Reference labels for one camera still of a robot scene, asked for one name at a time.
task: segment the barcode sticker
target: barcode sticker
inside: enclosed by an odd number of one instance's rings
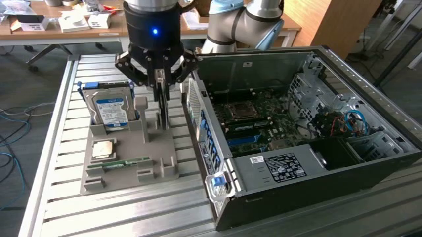
[[[261,163],[265,161],[265,157],[264,156],[258,156],[258,157],[250,157],[252,163]]]
[[[101,36],[118,36],[119,33],[99,33]]]

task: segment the blue latch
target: blue latch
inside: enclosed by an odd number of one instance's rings
[[[214,177],[211,179],[211,182],[213,182],[214,187],[222,186],[222,185],[225,185],[227,183],[226,179],[225,179],[225,176]]]
[[[87,84],[86,84],[86,89],[98,89],[99,88],[99,82],[89,82]]]
[[[86,98],[85,98],[85,94],[82,93],[82,82],[79,81],[78,83],[77,83],[77,85],[78,85],[78,92],[79,92],[79,94],[81,94],[81,96],[82,96],[82,99],[86,101]]]

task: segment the wooden desk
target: wooden desk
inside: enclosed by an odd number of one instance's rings
[[[123,1],[105,0],[102,4],[123,8]],[[70,6],[50,7],[43,1],[33,1],[31,7],[39,15],[49,18],[55,18],[62,15],[61,11],[71,10]],[[292,20],[288,15],[284,15],[285,25],[281,31],[284,36],[282,47],[292,46],[301,31],[301,26]],[[130,40],[126,27],[126,18],[123,11],[119,11],[111,17],[111,25],[109,29],[90,29],[85,31],[63,33],[59,23],[50,23],[46,31],[23,31],[18,29],[11,32],[10,24],[15,20],[11,17],[0,25],[0,46],[7,45],[41,45],[41,44],[67,44],[67,43],[94,43],[94,42],[121,42],[122,48],[129,48]],[[185,19],[182,21],[182,39],[206,39],[207,30],[190,30]]]

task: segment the hard drive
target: hard drive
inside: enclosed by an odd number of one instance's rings
[[[91,82],[79,92],[87,102],[93,124],[103,124],[107,131],[117,131],[137,120],[134,89],[129,82]]]

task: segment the aluminum extrusion table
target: aluminum extrusion table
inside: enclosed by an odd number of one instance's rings
[[[77,82],[125,80],[114,57],[71,56],[67,63],[20,237],[398,236],[422,226],[418,161],[370,190],[217,232],[177,88],[169,104],[181,178],[79,195],[90,113]],[[151,116],[158,110],[151,93],[137,87],[135,94],[149,97]]]

